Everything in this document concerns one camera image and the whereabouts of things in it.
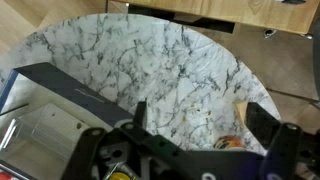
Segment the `round table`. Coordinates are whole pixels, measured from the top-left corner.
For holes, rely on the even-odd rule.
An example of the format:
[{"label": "round table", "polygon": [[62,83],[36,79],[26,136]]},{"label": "round table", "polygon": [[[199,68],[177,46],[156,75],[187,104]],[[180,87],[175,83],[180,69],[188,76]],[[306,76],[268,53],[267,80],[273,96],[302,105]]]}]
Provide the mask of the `round table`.
[{"label": "round table", "polygon": [[259,103],[279,118],[267,91],[229,51],[206,36],[141,15],[99,14],[31,34],[1,57],[3,87],[11,69],[51,62],[134,113],[147,100],[147,130],[185,150],[210,150],[222,135],[263,148],[239,126],[232,103]]}]

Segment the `wooden panel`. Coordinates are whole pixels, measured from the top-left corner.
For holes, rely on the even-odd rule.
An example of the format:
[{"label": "wooden panel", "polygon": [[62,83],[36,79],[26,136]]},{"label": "wooden panel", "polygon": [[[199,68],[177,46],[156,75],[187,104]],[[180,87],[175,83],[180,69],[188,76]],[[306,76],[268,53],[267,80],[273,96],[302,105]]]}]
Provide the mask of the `wooden panel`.
[{"label": "wooden panel", "polygon": [[249,24],[293,33],[308,33],[320,0],[290,5],[275,0],[113,0]]},{"label": "wooden panel", "polygon": [[35,30],[29,21],[0,0],[0,55]]},{"label": "wooden panel", "polygon": [[309,33],[311,33],[311,34],[313,33],[313,25],[314,25],[315,21],[320,18],[320,8],[319,8],[319,5],[320,5],[320,3],[318,4],[318,9],[317,9],[317,11],[316,11],[316,13],[315,13],[315,15],[314,15],[314,17],[313,17],[312,24],[311,24],[311,26],[310,26],[310,28],[309,28]]},{"label": "wooden panel", "polygon": [[4,0],[11,8],[37,28],[49,11],[50,0]]}]

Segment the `orange object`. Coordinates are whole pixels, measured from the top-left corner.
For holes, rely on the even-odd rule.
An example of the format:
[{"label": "orange object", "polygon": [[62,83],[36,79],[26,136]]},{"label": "orange object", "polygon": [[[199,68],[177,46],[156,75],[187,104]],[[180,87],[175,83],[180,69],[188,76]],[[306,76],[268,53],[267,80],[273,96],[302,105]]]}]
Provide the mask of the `orange object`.
[{"label": "orange object", "polygon": [[243,148],[243,144],[241,140],[236,136],[223,136],[220,137],[217,142],[213,145],[216,149],[235,149],[235,148]]},{"label": "orange object", "polygon": [[130,177],[122,172],[115,172],[110,176],[109,179],[110,180],[130,180]]}]

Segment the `yellow component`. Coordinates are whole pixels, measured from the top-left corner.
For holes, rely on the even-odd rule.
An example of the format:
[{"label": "yellow component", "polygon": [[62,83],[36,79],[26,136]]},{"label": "yellow component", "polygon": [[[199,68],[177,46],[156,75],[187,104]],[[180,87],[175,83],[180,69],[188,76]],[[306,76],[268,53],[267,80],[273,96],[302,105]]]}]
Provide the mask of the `yellow component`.
[{"label": "yellow component", "polygon": [[109,178],[110,180],[130,180],[130,177],[121,172],[115,172]]}]

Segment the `black plastic part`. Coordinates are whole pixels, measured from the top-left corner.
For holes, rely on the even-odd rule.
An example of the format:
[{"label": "black plastic part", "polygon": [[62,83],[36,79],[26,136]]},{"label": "black plastic part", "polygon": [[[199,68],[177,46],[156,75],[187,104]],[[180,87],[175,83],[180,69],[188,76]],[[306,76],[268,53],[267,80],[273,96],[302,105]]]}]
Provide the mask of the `black plastic part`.
[{"label": "black plastic part", "polygon": [[121,126],[121,131],[135,144],[141,153],[156,158],[178,172],[184,179],[200,178],[196,162],[178,146],[174,145],[161,135],[152,136],[144,129],[133,123]]},{"label": "black plastic part", "polygon": [[92,167],[97,157],[100,141],[106,131],[102,128],[91,128],[84,131],[63,173],[62,180],[87,180],[91,177]]},{"label": "black plastic part", "polygon": [[[120,129],[113,129],[110,133],[107,133],[101,140],[99,147],[100,157],[97,162],[103,164],[103,166],[99,167],[101,172],[106,172],[104,168],[108,169],[108,165],[126,162],[136,175],[141,176],[141,159],[140,154],[138,154],[138,148]],[[102,149],[107,151],[107,158],[101,156]],[[115,157],[113,153],[117,150],[120,150],[122,154]]]},{"label": "black plastic part", "polygon": [[310,154],[309,161],[311,160],[310,166],[308,167],[320,177],[320,130],[318,130],[314,136],[314,141],[310,142],[313,142],[314,151],[308,151]]},{"label": "black plastic part", "polygon": [[269,180],[272,177],[293,179],[302,130],[296,125],[284,123],[276,137],[261,165],[260,179]]},{"label": "black plastic part", "polygon": [[211,172],[217,179],[256,180],[263,156],[246,151],[190,151],[201,173]]},{"label": "black plastic part", "polygon": [[280,122],[257,103],[248,103],[246,126],[260,144],[268,149],[280,127]]},{"label": "black plastic part", "polygon": [[133,118],[133,122],[142,128],[146,128],[146,123],[147,123],[146,118],[147,118],[147,103],[139,102],[136,109],[136,113]]}]

